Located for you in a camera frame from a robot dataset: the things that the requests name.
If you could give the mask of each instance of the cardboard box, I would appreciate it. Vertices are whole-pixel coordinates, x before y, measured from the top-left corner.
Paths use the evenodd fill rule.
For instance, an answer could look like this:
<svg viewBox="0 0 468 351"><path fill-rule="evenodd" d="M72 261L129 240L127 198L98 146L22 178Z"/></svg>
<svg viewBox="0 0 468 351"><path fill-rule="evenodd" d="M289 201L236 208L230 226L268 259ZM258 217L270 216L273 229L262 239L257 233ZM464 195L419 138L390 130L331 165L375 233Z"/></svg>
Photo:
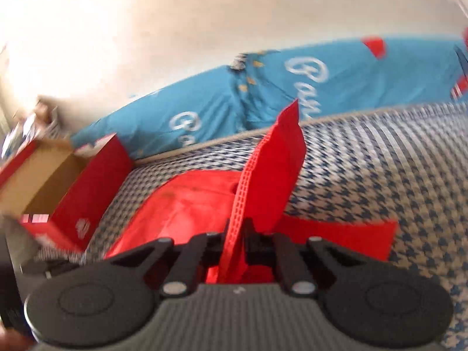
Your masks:
<svg viewBox="0 0 468 351"><path fill-rule="evenodd" d="M82 252L132 168L115 134L75 151L64 140L34 140L0 172L0 211L40 243Z"/></svg>

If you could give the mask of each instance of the round black pad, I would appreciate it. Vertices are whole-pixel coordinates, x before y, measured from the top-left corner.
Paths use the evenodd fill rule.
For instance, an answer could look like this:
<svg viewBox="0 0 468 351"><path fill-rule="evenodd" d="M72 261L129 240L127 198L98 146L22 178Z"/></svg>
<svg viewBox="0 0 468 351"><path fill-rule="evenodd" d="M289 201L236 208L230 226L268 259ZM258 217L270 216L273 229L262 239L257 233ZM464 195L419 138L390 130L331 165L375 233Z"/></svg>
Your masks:
<svg viewBox="0 0 468 351"><path fill-rule="evenodd" d="M127 338L154 307L155 293L134 270L97 264L44 283L26 300L25 313L41 341L81 348Z"/></svg>
<svg viewBox="0 0 468 351"><path fill-rule="evenodd" d="M448 293L432 281L385 264L349 269L323 297L328 319L370 345L425 345L443 335L453 314Z"/></svg>

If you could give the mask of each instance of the red plastic bag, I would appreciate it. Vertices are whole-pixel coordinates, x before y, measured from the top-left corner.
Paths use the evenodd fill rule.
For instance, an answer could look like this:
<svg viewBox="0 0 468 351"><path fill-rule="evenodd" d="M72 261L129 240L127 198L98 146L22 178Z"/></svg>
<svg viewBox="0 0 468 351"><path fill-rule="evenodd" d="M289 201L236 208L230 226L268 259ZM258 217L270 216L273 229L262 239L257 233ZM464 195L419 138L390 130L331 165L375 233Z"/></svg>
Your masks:
<svg viewBox="0 0 468 351"><path fill-rule="evenodd" d="M196 234L223 232L240 172L193 170L170 179L140 206L106 257L159 237L183 244Z"/></svg>
<svg viewBox="0 0 468 351"><path fill-rule="evenodd" d="M347 225L283 214L306 152L298 119L299 107L294 102L279 115L242 173L190 171L155 190L106 257L158 237L172 237L175 244L181 244L199 233L223 232L230 218L219 268L211 269L207 282L268 282L273 279L268 268L247 268L244 262L242 223L245 218L252 218L258 232L281 232L297 243L305 243L309 236L321 236L356 252L386 260L395 222Z"/></svg>

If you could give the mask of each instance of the white wall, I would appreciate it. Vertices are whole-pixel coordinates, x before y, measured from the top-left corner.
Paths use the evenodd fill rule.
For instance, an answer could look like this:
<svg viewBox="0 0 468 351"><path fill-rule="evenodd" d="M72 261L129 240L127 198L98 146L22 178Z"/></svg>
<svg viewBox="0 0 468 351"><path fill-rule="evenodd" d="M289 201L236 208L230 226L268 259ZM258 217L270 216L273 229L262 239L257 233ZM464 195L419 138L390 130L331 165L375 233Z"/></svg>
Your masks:
<svg viewBox="0 0 468 351"><path fill-rule="evenodd" d="M466 24L447 0L0 0L0 94L10 114L53 96L76 130L238 52Z"/></svg>

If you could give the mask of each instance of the bed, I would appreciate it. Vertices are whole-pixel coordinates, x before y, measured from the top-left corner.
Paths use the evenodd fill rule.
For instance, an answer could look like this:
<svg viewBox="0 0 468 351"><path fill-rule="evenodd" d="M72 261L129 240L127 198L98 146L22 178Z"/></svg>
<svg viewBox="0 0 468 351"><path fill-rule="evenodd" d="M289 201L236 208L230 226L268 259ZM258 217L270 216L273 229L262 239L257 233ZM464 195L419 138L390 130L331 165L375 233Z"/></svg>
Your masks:
<svg viewBox="0 0 468 351"><path fill-rule="evenodd" d="M443 339L468 347L468 105L430 104L323 118L302 125L306 159L286 212L362 222L393 218L397 266L439 281L455 315ZM82 264L100 260L158 186L193 169L241 170L261 136L159 159L133 170L109 206ZM57 257L43 249L38 258Z"/></svg>

